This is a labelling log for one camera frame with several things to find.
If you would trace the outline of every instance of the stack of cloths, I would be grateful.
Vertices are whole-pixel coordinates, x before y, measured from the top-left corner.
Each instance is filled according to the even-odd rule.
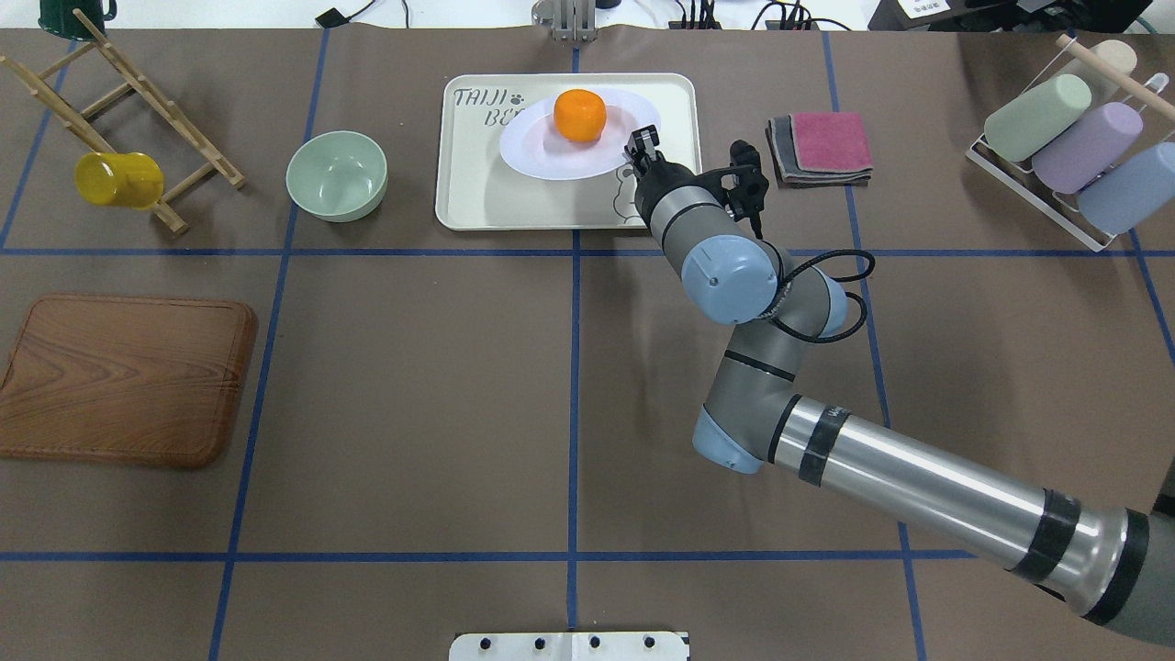
[[[794,186],[866,183],[873,157],[857,113],[793,113],[767,121],[771,155]]]

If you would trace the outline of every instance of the orange fruit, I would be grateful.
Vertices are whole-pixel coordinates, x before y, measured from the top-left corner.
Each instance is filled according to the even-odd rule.
[[[599,94],[568,89],[555,100],[555,128],[572,142],[595,142],[604,133],[607,109]]]

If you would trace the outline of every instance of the bowl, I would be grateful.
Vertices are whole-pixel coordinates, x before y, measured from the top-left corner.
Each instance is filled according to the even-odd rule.
[[[388,158],[362,133],[333,130],[298,147],[286,168],[294,203],[329,222],[371,213],[388,190]]]

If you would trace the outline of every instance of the robotic arm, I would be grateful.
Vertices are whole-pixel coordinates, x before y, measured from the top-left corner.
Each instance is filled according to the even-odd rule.
[[[805,483],[952,537],[1086,620],[1175,647],[1169,513],[1082,506],[797,393],[807,345],[842,339],[864,323],[864,301],[839,282],[868,275],[872,256],[835,250],[797,264],[763,241],[758,214],[767,180],[746,142],[731,146],[731,167],[701,175],[665,160],[657,144],[650,126],[633,131],[625,147],[637,176],[637,210],[689,297],[710,318],[734,324],[694,429],[693,446],[703,457],[740,473],[764,463],[787,468]],[[756,238],[739,231],[736,221],[744,217]],[[864,257],[867,267],[841,278],[815,268],[840,255]],[[850,297],[860,315],[839,332]]]

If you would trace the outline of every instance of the dark green mug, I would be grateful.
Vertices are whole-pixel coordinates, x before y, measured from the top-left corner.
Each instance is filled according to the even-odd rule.
[[[49,34],[56,34],[75,41],[93,41],[94,35],[81,25],[74,9],[81,9],[99,32],[106,34],[106,21],[114,20],[119,13],[118,0],[110,0],[110,11],[102,13],[102,0],[41,0],[41,18],[38,25]]]

